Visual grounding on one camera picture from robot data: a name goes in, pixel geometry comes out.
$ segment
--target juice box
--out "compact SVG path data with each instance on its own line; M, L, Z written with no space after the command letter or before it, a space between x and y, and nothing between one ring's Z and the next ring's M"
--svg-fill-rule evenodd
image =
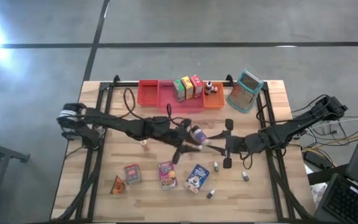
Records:
M178 180L175 171L173 170L173 164L170 161L159 163L158 173L163 190L169 190L178 186Z
M195 194L198 193L201 186L204 184L206 178L209 176L209 171L199 164L191 171L191 174L186 180L185 187Z
M186 100L188 100L191 97L193 97L193 90L194 90L193 84L191 84L189 77L183 77L181 79L181 82L182 82L183 86L185 87Z
M194 86L194 97L197 98L203 93L203 81L198 78L198 75L190 77L191 84Z
M177 96L178 101L185 100L185 87L181 83L180 78L173 81L173 89L175 92L175 96Z
M139 165L133 164L133 165L125 166L124 170L125 170L125 176L127 178L127 183L129 185L136 184L141 181Z

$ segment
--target wooden table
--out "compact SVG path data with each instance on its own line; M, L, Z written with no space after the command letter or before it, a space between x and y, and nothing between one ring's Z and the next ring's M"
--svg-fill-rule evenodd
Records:
M291 109L282 80L268 81L271 101L276 120L290 119ZM84 82L80 102L88 107L96 106L99 82ZM225 87L229 94L231 87ZM123 103L123 87L114 87L110 113L126 113ZM233 135L246 136L260 129L255 115L257 107L250 113L240 113L225 103L220 110L204 110L199 114L179 114L192 119L192 123L203 129L207 136L220 133L224 120L234 120ZM135 113L142 117L164 115L157 108L137 106ZM272 186L265 153L254 155L254 164L247 170L250 181L244 182L241 172L244 170L238 155L233 155L232 169L223 169L223 157L212 149L203 149L201 153L181 156L175 166L179 186L164 191L158 179L157 163L172 158L175 149L154 140L148 140L150 151L144 152L141 145L124 133L109 129L106 133L98 195L94 210L94 222L255 222L276 221ZM72 141L68 151L78 148L80 141ZM224 140L214 140L213 145L224 146ZM86 150L72 154L64 163L58 186L52 218L58 217L69 206L78 193L86 157ZM213 162L220 165L219 172L213 170ZM300 203L314 213L314 204L306 176L301 152L297 147L288 147L284 157L291 191ZM116 175L125 179L124 166L138 164L142 172L142 183L126 185L126 192L120 195L109 194ZM183 183L196 164L210 170L210 175L195 195L185 189ZM206 195L216 189L212 199ZM90 190L85 199L83 216L88 210ZM287 208L283 193L280 198L287 217Z

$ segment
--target gray floor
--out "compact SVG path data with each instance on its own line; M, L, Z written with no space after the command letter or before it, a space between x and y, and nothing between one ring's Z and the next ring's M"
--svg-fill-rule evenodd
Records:
M0 44L92 43L103 0L0 1ZM112 0L101 43L358 41L358 0ZM0 49L0 145L28 152L12 161L0 193L0 223L48 220L67 142L56 116L78 95L85 49ZM235 78L248 68L285 81L291 107L335 95L358 116L358 47L99 49L91 80ZM348 133L358 121L344 123ZM302 138L304 145L311 142ZM336 164L354 144L325 148Z

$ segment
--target laptop keyboard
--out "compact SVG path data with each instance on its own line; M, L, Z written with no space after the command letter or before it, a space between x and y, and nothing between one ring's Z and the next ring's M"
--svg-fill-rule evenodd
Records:
M323 208L344 223L358 223L358 187L343 177L334 182Z

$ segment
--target black metal frame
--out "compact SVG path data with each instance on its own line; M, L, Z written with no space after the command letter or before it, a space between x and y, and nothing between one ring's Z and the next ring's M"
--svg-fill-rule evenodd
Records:
M111 105L112 92L113 92L114 87L131 87L131 86L139 85L138 82L118 82L118 81L120 81L120 78L116 75L114 77L113 82L100 83L98 99L96 102L97 109L100 110L100 108L101 108L101 102L103 99L104 92L106 90L108 90L108 96L107 96L107 101L106 101L105 113L108 114L110 105ZM223 82L223 86L233 86L233 85L234 85L233 78L231 77L231 75L227 75L226 82ZM267 104L267 113L269 116L269 120L271 122L274 122L275 117L274 117L272 102L270 99L269 86L267 85L266 82L264 84L264 87L262 88L262 91L264 92L264 96L265 96L265 100L266 100L266 104ZM261 100L260 95L257 97L257 107L258 107L258 110L260 110L262 108L262 100ZM265 120L264 113L260 114L260 118L261 118L261 120ZM261 128L265 128L267 126L267 123L261 121L260 126L261 126ZM98 155L96 157L96 163L95 163L92 173L89 176L88 176L88 174L90 172L90 165L91 165L93 151L88 150L88 153L86 155L86 160L85 160L83 178L81 181L81 189L80 189L80 192L78 193L78 195L75 197L73 203L71 203L71 205L70 205L71 210L70 210L69 215L66 215L63 219L51 220L49 223L72 223L72 222L93 223L94 206L96 203L99 174L100 174L100 170L101 170L101 161L102 161L103 151L104 151L104 140L105 140L105 135L103 135L101 138L99 147L97 149ZM289 198L286 195L284 195L284 196L285 196L286 205L287 205L287 209L288 209L288 218L284 217L282 204L280 201L280 194L278 192L277 181L273 177L273 173L277 171L275 168L274 162L273 162L273 152L266 150L266 157L267 157L268 170L269 170L269 174L270 174L270 181L272 183L273 199L274 199L274 203L275 203L275 210L276 210L278 221L279 222L292 221L292 222L297 222L297 223L299 223L299 222L308 223L310 220L297 220L296 219L293 205L291 204L291 202L289 201ZM282 180L284 181L285 185L289 186L287 172L285 170L285 164L284 164L283 155L282 155L281 151L277 151L277 160L278 160L278 169L279 169L280 176L281 176ZM91 185L92 185L92 189L91 189L91 196L90 196L90 200L89 200L88 214L87 214L86 218L82 218L83 199ZM76 210L75 219L70 220L70 217L73 215L73 212L75 210Z

